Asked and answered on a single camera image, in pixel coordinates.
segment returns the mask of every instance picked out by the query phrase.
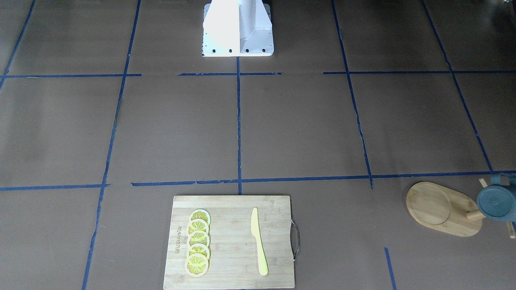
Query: grid line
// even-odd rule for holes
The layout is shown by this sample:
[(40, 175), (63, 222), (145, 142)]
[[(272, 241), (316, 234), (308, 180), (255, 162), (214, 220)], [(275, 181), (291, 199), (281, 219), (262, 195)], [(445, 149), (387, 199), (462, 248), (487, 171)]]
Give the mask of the grid line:
[(120, 76), (142, 76), (141, 73), (109, 73), (109, 74), (27, 74), (27, 75), (6, 75), (5, 78), (44, 78), (44, 77), (120, 77)]
[(455, 73), (452, 69), (452, 64), (450, 63), (448, 59), (448, 55), (444, 51), (443, 43), (441, 42), (441, 39), (439, 38), (439, 34), (437, 33), (437, 29), (433, 24), (432, 17), (430, 16), (430, 13), (428, 12), (428, 8), (426, 7), (425, 0), (421, 0), (421, 4), (423, 5), (423, 8), (425, 9), (426, 16), (428, 17), (428, 21), (430, 22), (430, 25), (432, 26), (433, 34), (435, 35), (437, 42), (439, 43), (439, 47), (441, 48), (441, 51), (444, 56), (444, 60), (446, 61), (446, 64), (448, 65), (448, 69), (453, 77), (453, 81), (455, 83), (455, 87), (457, 88), (457, 92), (459, 93), (460, 100), (462, 101), (462, 105), (464, 106), (464, 110), (466, 111), (467, 117), (470, 120), (471, 127), (473, 128), (473, 131), (475, 132), (475, 136), (477, 137), (478, 144), (480, 145), (480, 149), (482, 150), (482, 154), (484, 155), (484, 159), (486, 160), (487, 166), (489, 167), (489, 170), (493, 171), (493, 167), (491, 166), (491, 162), (489, 161), (489, 158), (487, 156), (487, 152), (483, 146), (482, 139), (480, 138), (480, 134), (478, 133), (477, 127), (475, 126), (475, 122), (473, 121), (473, 117), (471, 117), (470, 110), (467, 108), (466, 100), (462, 94), (462, 90), (460, 89), (459, 83), (457, 81), (457, 78), (455, 77)]
[[(372, 179), (391, 179), (391, 178), (415, 178), (415, 177), (490, 175), (493, 173), (515, 174), (516, 170), (373, 174), (370, 177)], [(261, 183), (261, 182), (325, 181), (325, 180), (355, 180), (355, 179), (369, 179), (369, 175), (254, 178), (254, 179), (241, 179), (241, 182), (242, 183)], [(168, 185), (193, 185), (193, 184), (200, 184), (200, 185), (202, 185), (202, 184), (221, 184), (221, 183), (238, 183), (238, 182), (239, 182), (238, 179), (222, 179), (222, 180), (194, 180), (194, 181), (168, 181), (168, 182), (132, 182), (131, 185), (132, 186), (168, 186)]]
[(240, 57), (236, 57), (236, 109), (238, 123), (238, 195), (242, 195), (242, 150), (241, 150), (241, 112), (240, 112)]
[(394, 279), (394, 271), (392, 270), (391, 255), (389, 254), (389, 249), (387, 247), (384, 247), (383, 249), (385, 250), (385, 258), (387, 259), (387, 267), (389, 268), (389, 276), (391, 276), (392, 290), (397, 290), (396, 280)]
[(29, 23), (30, 17), (32, 16), (32, 11), (34, 9), (35, 4), (36, 4), (36, 0), (33, 0), (32, 3), (30, 4), (29, 12), (27, 13), (27, 18), (25, 18), (25, 23), (23, 23), (22, 31), (20, 31), (20, 35), (18, 35), (16, 44), (14, 45), (11, 56), (9, 57), (9, 62), (7, 63), (7, 66), (5, 67), (4, 75), (2, 76), (2, 80), (0, 80), (0, 90), (2, 89), (2, 86), (4, 85), (4, 82), (5, 82), (7, 74), (9, 73), (9, 70), (11, 69), (11, 65), (14, 60), (14, 56), (16, 54), (16, 51), (18, 50), (18, 46), (20, 46), (20, 42), (22, 41), (22, 37), (23, 37), (23, 34), (25, 33), (25, 29), (27, 29), (27, 25)]
[[(447, 71), (350, 71), (350, 74), (449, 74), (452, 73), (450, 70)], [(474, 73), (482, 73), (482, 74), (515, 74), (516, 71), (453, 71), (456, 74), (474, 74)], [(335, 72), (322, 72), (322, 74), (347, 74), (343, 71), (335, 71)]]
[(129, 48), (127, 49), (127, 57), (125, 60), (125, 67), (124, 67), (124, 73), (123, 73), (124, 76), (122, 77), (122, 84), (120, 85), (120, 93), (118, 95), (117, 110), (115, 112), (115, 119), (113, 121), (113, 128), (111, 131), (111, 139), (109, 141), (109, 149), (107, 151), (106, 169), (104, 170), (104, 175), (102, 177), (102, 186), (100, 188), (100, 193), (99, 193), (99, 202), (97, 204), (96, 219), (95, 219), (95, 230), (93, 231), (93, 235), (91, 237), (90, 248), (88, 251), (88, 259), (86, 261), (86, 268), (84, 270), (82, 290), (86, 290), (86, 287), (88, 284), (88, 277), (89, 277), (89, 272), (90, 272), (90, 267), (91, 267), (91, 259), (93, 257), (93, 250), (95, 248), (95, 239), (96, 239), (97, 230), (99, 229), (99, 220), (100, 220), (100, 213), (101, 213), (101, 208), (102, 208), (101, 205), (102, 205), (102, 200), (104, 199), (104, 192), (105, 192), (106, 185), (107, 185), (107, 174), (109, 172), (109, 163), (111, 161), (111, 153), (113, 151), (113, 143), (115, 142), (115, 133), (117, 131), (117, 118), (118, 118), (118, 113), (120, 112), (120, 104), (122, 102), (122, 97), (124, 94), (125, 80), (126, 80), (127, 70), (129, 68), (129, 61), (131, 59), (131, 51), (133, 49), (133, 41), (134, 41), (134, 35), (136, 32), (136, 24), (138, 23), (140, 4), (141, 4), (141, 0), (138, 0), (138, 5), (136, 6), (136, 13), (134, 16), (133, 30), (131, 33), (131, 40), (129, 41)]
[(358, 114), (357, 103), (356, 103), (355, 97), (354, 97), (353, 84), (351, 83), (351, 75), (349, 73), (348, 61), (346, 59), (346, 52), (344, 51), (344, 43), (342, 41), (341, 28), (340, 28), (340, 26), (338, 24), (338, 17), (337, 17), (337, 11), (335, 9), (335, 2), (334, 2), (334, 0), (331, 0), (331, 7), (333, 9), (333, 17), (335, 19), (335, 26), (337, 28), (338, 41), (339, 41), (339, 43), (341, 45), (342, 59), (344, 61), (344, 67), (346, 69), (346, 76), (347, 76), (347, 79), (348, 79), (349, 92), (351, 93), (351, 101), (353, 102), (353, 109), (355, 111), (355, 114), (357, 115), (358, 132), (360, 134), (360, 138), (362, 139), (362, 149), (364, 150), (365, 165), (367, 167), (367, 174), (369, 175), (369, 182), (371, 184), (371, 189), (372, 189), (373, 188), (373, 178), (371, 177), (371, 167), (369, 166), (369, 158), (367, 157), (367, 149), (365, 147), (364, 133), (362, 132), (362, 126), (360, 125), (360, 116)]
[(16, 190), (48, 190), (48, 189), (72, 189), (72, 188), (100, 188), (102, 184), (73, 184), (73, 185), (43, 185), (43, 186), (11, 186), (0, 187), (0, 191)]
[[(240, 75), (282, 75), (282, 72), (250, 72), (250, 73), (240, 73)], [(228, 76), (228, 75), (237, 75), (237, 73), (180, 73), (178, 76)]]

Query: wooden tray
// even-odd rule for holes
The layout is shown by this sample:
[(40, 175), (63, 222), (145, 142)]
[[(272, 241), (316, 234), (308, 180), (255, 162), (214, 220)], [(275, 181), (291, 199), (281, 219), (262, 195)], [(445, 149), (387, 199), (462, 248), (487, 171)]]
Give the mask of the wooden tray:
[(468, 212), (478, 209), (468, 196), (431, 182), (419, 182), (407, 194), (410, 215), (427, 228), (461, 237), (472, 236), (482, 220), (469, 220)]
[[(269, 273), (258, 272), (251, 212), (258, 208), (260, 232)], [(206, 274), (186, 273), (186, 239), (191, 212), (211, 215), (211, 257)], [(172, 205), (164, 290), (293, 288), (289, 196), (175, 196)]]

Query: cutting board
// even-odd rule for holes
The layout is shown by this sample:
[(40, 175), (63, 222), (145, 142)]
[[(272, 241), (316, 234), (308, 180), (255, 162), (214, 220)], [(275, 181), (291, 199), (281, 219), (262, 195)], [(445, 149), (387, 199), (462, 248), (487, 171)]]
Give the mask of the cutting board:
[[(251, 212), (258, 208), (269, 273), (258, 271)], [(208, 271), (200, 277), (185, 270), (190, 214), (202, 208), (211, 215)], [(289, 196), (175, 196), (165, 265), (164, 290), (293, 288)]]

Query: knife handle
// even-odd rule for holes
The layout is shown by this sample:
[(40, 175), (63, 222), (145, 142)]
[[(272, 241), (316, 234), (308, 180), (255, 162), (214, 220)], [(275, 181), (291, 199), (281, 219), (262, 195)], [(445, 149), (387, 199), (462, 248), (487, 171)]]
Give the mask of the knife handle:
[(260, 275), (265, 276), (269, 273), (269, 268), (267, 267), (267, 260), (265, 259), (261, 238), (256, 238), (256, 251), (258, 254), (258, 271)]

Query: yellow knife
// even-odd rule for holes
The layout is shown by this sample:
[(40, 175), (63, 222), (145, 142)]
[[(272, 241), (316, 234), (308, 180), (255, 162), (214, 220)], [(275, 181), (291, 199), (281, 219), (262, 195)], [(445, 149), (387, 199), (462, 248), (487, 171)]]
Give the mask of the yellow knife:
[(269, 273), (267, 260), (263, 251), (262, 236), (260, 235), (260, 224), (258, 223), (258, 208), (253, 208), (251, 213), (251, 234), (256, 238), (256, 250), (258, 254), (258, 270), (260, 275), (265, 276)]

